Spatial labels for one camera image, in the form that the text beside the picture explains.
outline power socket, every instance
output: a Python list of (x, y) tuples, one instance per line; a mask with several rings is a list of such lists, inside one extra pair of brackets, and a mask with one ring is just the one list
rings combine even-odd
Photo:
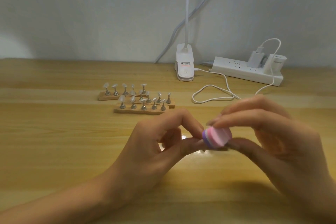
[[(265, 73), (265, 69), (251, 68), (247, 66), (246, 61), (227, 59), (222, 57), (215, 57), (212, 69), (209, 71), (222, 73), (227, 76), (236, 77), (248, 81), (260, 82), (265, 84), (271, 84), (273, 82), (272, 75)], [(274, 86), (279, 86), (284, 77), (279, 72), (274, 75)]]

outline fingernail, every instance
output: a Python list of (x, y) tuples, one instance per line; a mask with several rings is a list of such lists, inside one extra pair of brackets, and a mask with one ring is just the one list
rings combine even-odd
[(234, 142), (227, 142), (225, 147), (229, 148), (229, 149), (232, 149), (232, 150), (235, 150), (235, 151), (239, 151), (240, 149), (240, 146)]
[(211, 126), (211, 125), (215, 124), (217, 121), (219, 121), (219, 119), (221, 118), (221, 116), (222, 116), (221, 114), (218, 115), (215, 119), (208, 121), (208, 122), (206, 123), (206, 125), (207, 125), (207, 126)]

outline pink sponge layer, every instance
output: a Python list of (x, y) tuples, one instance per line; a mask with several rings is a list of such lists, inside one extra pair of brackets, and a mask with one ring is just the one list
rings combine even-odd
[(203, 131), (202, 137), (208, 146), (220, 148), (232, 139), (232, 133), (229, 128), (210, 127)]

